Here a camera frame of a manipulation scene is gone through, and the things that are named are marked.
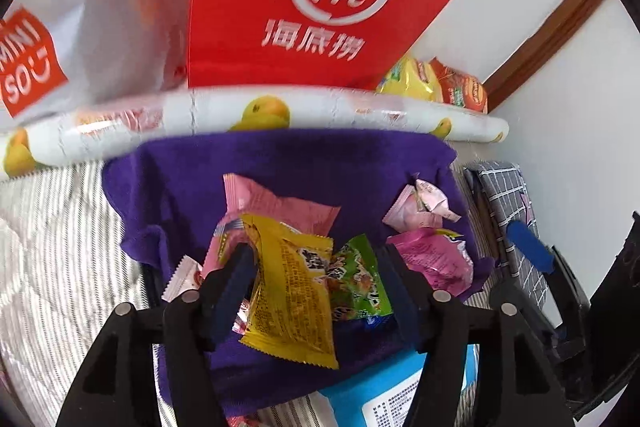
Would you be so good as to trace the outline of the striped quilted mattress cover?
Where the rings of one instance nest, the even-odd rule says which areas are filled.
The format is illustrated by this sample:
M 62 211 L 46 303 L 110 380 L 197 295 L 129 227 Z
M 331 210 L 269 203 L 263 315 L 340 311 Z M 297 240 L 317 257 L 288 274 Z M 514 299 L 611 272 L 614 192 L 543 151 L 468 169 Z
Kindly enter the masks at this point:
M 155 305 L 166 284 L 150 284 L 146 265 L 122 250 L 122 218 L 102 187 L 105 164 L 43 170 L 1 187 L 1 358 L 37 426 L 55 424 L 115 306 Z M 451 170 L 466 202 L 454 229 L 484 281 L 490 250 L 456 160 Z

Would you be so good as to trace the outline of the grey checked fabric pouch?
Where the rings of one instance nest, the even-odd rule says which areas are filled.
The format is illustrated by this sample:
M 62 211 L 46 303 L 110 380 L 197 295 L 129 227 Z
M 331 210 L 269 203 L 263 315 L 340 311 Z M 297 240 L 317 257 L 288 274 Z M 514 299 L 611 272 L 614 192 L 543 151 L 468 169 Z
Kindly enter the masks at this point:
M 481 160 L 462 168 L 480 214 L 499 280 L 514 280 L 541 309 L 548 296 L 544 276 L 506 238 L 511 221 L 521 221 L 538 236 L 537 220 L 522 170 L 503 160 Z

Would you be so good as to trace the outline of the pink white small candy packet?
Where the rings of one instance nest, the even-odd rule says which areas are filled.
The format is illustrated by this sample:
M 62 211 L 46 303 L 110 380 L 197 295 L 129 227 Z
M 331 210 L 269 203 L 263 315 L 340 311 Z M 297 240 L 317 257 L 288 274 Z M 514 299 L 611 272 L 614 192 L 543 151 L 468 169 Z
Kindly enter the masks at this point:
M 165 286 L 162 299 L 165 303 L 170 303 L 185 291 L 197 291 L 202 284 L 202 266 L 191 257 L 183 256 Z

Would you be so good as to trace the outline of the yellow snack packet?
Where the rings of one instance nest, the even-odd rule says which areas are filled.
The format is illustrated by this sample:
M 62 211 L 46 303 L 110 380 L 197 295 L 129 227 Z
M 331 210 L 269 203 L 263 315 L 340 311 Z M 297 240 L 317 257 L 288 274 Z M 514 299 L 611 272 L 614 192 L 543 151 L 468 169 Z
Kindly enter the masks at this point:
M 258 261 L 241 343 L 286 361 L 337 369 L 326 283 L 332 239 L 250 213 L 241 220 Z

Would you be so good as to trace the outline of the green candy packet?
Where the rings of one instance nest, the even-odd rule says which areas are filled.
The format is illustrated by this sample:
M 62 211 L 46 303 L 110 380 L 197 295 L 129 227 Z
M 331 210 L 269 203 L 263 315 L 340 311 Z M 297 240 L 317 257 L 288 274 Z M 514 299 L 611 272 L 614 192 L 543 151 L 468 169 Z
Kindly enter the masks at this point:
M 326 269 L 334 321 L 366 320 L 374 324 L 393 314 L 378 259 L 364 234 L 349 239 Z

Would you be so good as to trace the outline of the purple towel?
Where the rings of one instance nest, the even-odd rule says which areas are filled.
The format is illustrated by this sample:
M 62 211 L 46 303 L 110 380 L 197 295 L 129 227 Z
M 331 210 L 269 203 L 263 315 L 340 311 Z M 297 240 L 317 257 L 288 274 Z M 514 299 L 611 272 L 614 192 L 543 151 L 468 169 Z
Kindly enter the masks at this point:
M 456 152 L 433 135 L 382 130 L 285 129 L 200 134 L 149 142 L 102 170 L 104 194 L 122 218 L 122 250 L 168 282 L 184 256 L 203 259 L 226 211 L 224 182 L 236 173 L 283 197 L 337 209 L 336 245 L 357 235 L 380 246 L 383 216 L 409 176 L 439 187 L 458 215 L 466 211 L 451 166 Z M 240 416 L 308 395 L 381 362 L 404 347 L 397 323 L 337 324 L 338 369 L 285 361 L 229 335 L 207 357 L 224 413 Z

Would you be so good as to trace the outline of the duck print wrapping roll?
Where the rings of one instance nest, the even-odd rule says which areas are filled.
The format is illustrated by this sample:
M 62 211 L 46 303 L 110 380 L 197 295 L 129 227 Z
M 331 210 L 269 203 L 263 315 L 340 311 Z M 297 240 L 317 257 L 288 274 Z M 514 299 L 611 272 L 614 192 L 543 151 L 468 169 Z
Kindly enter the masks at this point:
M 320 87 L 183 89 L 41 118 L 1 135 L 1 178 L 127 154 L 144 142 L 226 131 L 378 129 L 499 143 L 501 118 L 372 91 Z

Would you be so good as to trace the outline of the magenta snack packet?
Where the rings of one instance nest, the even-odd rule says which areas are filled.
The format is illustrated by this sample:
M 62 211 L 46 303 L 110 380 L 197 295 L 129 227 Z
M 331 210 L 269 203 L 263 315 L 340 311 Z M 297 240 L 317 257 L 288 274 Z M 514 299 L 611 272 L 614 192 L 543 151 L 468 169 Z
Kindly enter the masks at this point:
M 461 234 L 445 229 L 420 228 L 386 239 L 407 267 L 421 273 L 434 291 L 454 297 L 471 288 L 474 263 Z

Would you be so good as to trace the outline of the light pink Wolong snack packet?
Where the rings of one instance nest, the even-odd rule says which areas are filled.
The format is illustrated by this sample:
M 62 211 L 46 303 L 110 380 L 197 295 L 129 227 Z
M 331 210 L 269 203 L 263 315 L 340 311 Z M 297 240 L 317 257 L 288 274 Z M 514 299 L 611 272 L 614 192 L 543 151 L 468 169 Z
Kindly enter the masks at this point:
M 224 193 L 227 212 L 216 225 L 205 257 L 202 277 L 221 269 L 229 259 L 235 244 L 243 237 L 243 232 L 234 226 L 243 213 L 264 216 L 283 222 L 300 233 L 327 236 L 340 212 L 340 207 L 332 207 L 295 197 L 280 197 L 257 182 L 226 173 Z

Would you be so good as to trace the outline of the white Miniso plastic bag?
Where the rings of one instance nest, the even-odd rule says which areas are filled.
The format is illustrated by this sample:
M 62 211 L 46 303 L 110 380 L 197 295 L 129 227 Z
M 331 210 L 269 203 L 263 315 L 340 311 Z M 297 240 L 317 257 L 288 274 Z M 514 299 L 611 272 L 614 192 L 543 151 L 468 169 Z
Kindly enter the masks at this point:
M 179 86 L 189 0 L 1 0 L 1 126 Z

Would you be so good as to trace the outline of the blue tissue box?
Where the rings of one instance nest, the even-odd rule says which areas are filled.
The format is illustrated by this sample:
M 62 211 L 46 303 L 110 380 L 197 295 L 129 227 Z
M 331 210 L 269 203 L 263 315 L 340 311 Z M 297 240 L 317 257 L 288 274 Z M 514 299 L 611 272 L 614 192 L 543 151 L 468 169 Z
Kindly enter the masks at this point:
M 426 355 L 405 350 L 354 377 L 321 389 L 330 426 L 402 426 L 418 387 Z

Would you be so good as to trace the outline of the brown wooden door frame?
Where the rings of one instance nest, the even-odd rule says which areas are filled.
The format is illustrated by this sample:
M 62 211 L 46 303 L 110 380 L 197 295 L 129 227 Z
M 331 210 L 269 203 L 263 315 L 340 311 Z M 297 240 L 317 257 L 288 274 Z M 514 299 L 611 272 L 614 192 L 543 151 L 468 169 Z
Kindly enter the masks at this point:
M 537 31 L 484 82 L 495 110 L 574 37 L 604 0 L 563 0 Z

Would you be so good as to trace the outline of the yellow chips bag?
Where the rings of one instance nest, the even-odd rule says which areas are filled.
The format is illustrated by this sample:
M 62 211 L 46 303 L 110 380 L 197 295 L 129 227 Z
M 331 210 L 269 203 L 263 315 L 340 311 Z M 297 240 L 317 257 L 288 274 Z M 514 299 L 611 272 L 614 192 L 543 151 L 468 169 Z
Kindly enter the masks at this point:
M 378 84 L 376 92 L 427 102 L 444 101 L 442 86 L 431 64 L 411 55 L 401 57 Z

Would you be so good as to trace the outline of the orange chips bag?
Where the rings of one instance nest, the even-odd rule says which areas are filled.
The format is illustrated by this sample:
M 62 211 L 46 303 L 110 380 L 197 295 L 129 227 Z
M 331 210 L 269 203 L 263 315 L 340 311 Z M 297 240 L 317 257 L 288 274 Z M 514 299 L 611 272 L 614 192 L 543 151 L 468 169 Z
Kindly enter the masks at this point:
M 488 113 L 488 95 L 475 77 L 442 64 L 436 57 L 431 59 L 430 65 L 438 79 L 445 104 L 476 113 Z

